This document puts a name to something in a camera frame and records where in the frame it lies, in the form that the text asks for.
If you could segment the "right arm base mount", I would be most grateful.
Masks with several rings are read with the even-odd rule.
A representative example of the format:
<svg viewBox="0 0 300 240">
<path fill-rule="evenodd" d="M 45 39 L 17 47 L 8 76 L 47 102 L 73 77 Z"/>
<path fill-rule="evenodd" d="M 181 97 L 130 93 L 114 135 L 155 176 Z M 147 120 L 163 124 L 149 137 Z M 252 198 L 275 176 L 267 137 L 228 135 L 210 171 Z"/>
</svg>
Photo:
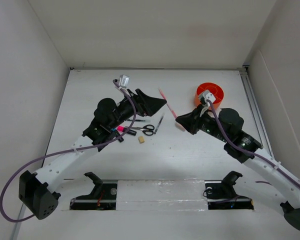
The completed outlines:
<svg viewBox="0 0 300 240">
<path fill-rule="evenodd" d="M 208 210 L 254 210 L 253 200 L 234 190 L 241 177 L 241 173 L 231 171 L 222 180 L 205 180 L 202 196 L 207 200 Z"/>
</svg>

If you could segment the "green gel pen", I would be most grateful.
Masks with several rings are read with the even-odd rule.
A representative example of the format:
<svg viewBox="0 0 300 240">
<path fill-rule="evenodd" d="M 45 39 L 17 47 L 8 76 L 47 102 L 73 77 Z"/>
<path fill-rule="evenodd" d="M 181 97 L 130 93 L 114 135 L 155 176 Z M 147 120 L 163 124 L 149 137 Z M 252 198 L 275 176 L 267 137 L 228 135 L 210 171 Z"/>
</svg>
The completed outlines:
<svg viewBox="0 0 300 240">
<path fill-rule="evenodd" d="M 127 122 L 133 122 L 133 119 L 127 119 Z M 150 123 L 151 121 L 149 119 L 135 119 L 134 122 L 139 123 Z"/>
</svg>

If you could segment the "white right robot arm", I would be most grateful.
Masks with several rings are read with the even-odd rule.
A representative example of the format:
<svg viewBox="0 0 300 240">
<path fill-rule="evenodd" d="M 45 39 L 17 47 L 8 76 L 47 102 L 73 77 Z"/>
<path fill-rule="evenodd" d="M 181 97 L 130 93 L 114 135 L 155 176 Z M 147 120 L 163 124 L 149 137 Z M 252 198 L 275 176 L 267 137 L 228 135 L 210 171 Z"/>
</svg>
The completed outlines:
<svg viewBox="0 0 300 240">
<path fill-rule="evenodd" d="M 259 174 L 268 185 L 259 185 L 247 175 L 231 171 L 221 181 L 227 198 L 245 196 L 260 201 L 278 212 L 300 231 L 300 179 L 276 161 L 251 135 L 242 130 L 244 120 L 232 108 L 223 108 L 210 116 L 210 110 L 199 105 L 175 121 L 194 135 L 203 131 L 225 142 L 224 150 L 244 166 Z"/>
</svg>

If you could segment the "black gel pen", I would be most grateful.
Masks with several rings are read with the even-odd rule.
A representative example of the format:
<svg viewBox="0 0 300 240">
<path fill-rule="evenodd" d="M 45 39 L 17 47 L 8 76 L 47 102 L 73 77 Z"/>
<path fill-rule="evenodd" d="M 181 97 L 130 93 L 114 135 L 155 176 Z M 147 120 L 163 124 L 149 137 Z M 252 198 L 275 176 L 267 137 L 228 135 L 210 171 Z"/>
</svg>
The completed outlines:
<svg viewBox="0 0 300 240">
<path fill-rule="evenodd" d="M 160 116 L 159 122 L 158 122 L 158 124 L 156 125 L 155 130 L 154 130 L 154 132 L 153 132 L 154 135 L 157 133 L 157 131 L 158 131 L 158 129 L 159 129 L 159 127 L 160 127 L 160 125 L 161 125 L 161 123 L 162 123 L 162 121 L 163 121 L 164 116 L 165 116 L 165 113 L 162 113 L 162 115 Z"/>
</svg>

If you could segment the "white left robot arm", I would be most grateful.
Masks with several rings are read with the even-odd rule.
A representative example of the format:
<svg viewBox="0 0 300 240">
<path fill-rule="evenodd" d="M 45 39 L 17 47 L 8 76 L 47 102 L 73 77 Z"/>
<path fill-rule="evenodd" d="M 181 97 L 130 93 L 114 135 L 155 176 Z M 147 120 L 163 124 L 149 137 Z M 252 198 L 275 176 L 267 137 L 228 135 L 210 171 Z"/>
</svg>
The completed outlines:
<svg viewBox="0 0 300 240">
<path fill-rule="evenodd" d="M 166 103 L 166 100 L 148 96 L 138 88 L 135 92 L 129 90 L 128 96 L 119 103 L 112 98 L 100 100 L 93 113 L 94 118 L 74 143 L 70 153 L 61 154 L 35 172 L 27 170 L 21 174 L 19 199 L 37 219 L 47 218 L 58 206 L 61 195 L 57 188 L 65 175 L 105 148 L 116 137 L 114 130 L 127 119 L 134 115 L 151 117 Z"/>
</svg>

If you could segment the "red translucent highlighter pen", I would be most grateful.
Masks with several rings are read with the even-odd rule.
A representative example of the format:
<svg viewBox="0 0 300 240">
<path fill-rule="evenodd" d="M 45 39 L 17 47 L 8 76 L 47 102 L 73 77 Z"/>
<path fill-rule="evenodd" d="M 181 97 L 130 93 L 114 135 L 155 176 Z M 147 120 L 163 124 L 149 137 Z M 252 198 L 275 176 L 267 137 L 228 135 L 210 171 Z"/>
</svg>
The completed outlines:
<svg viewBox="0 0 300 240">
<path fill-rule="evenodd" d="M 158 88 L 158 91 L 159 91 L 160 95 L 162 96 L 162 98 L 164 100 L 168 101 L 167 98 L 166 98 L 166 96 L 165 96 L 165 94 L 163 93 L 163 91 L 160 88 Z M 177 114 L 175 113 L 175 111 L 173 110 L 173 108 L 170 106 L 169 102 L 167 102 L 166 105 L 167 105 L 168 109 L 170 110 L 171 114 L 173 115 L 173 117 L 176 119 L 177 118 Z"/>
</svg>

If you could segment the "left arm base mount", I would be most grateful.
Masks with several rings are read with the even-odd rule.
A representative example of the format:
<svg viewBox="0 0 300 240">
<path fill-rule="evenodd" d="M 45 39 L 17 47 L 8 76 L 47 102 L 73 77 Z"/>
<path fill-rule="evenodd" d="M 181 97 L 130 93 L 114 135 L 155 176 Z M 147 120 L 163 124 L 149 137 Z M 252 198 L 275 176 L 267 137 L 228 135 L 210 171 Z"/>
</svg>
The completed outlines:
<svg viewBox="0 0 300 240">
<path fill-rule="evenodd" d="M 103 181 L 93 172 L 84 174 L 94 184 L 89 194 L 71 199 L 69 209 L 73 211 L 114 211 L 117 205 L 118 181 Z"/>
</svg>

